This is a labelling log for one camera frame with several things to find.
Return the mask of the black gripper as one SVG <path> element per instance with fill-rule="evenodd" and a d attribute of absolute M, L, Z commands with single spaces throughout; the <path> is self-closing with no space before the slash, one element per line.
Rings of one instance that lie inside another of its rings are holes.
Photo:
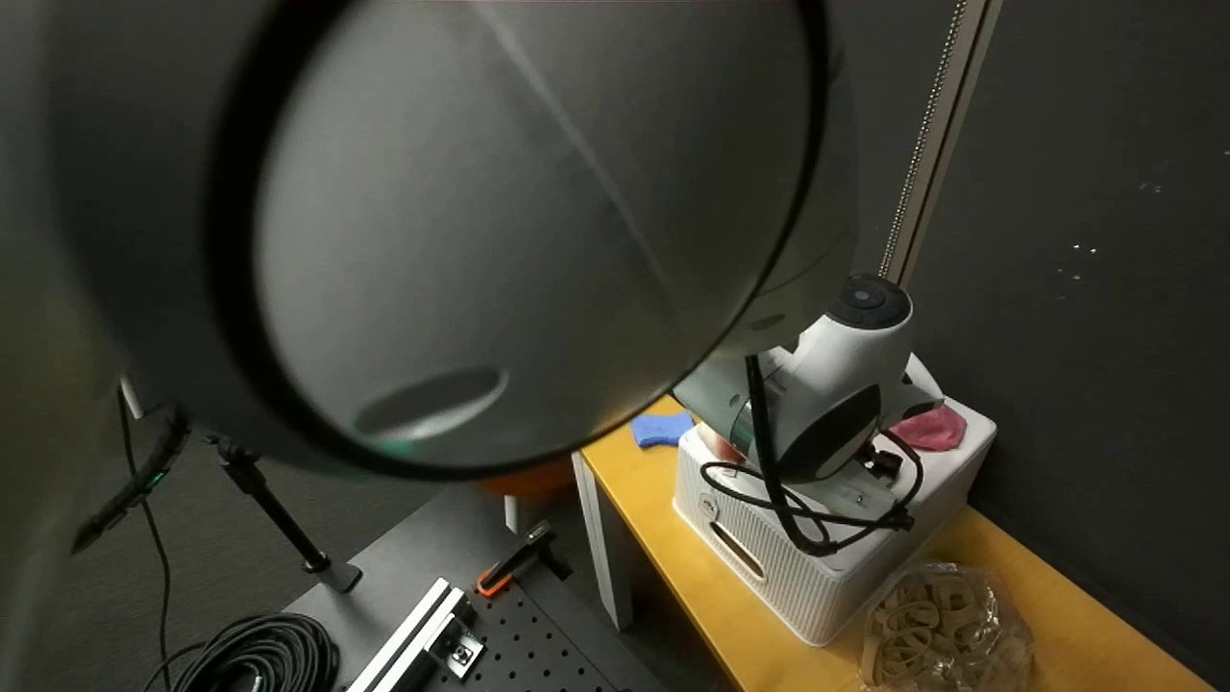
<path fill-rule="evenodd" d="M 783 480 L 818 480 L 845 465 L 877 432 L 929 412 L 935 391 L 924 391 L 913 378 L 896 387 L 856 384 L 855 391 L 773 391 L 769 424 Z"/>

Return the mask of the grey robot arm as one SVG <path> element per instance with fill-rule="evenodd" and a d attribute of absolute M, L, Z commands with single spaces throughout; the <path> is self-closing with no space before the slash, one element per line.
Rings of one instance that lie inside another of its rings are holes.
<path fill-rule="evenodd" d="M 845 303 L 836 0 L 0 0 L 0 692 L 121 387 L 338 478 L 477 480 Z"/>

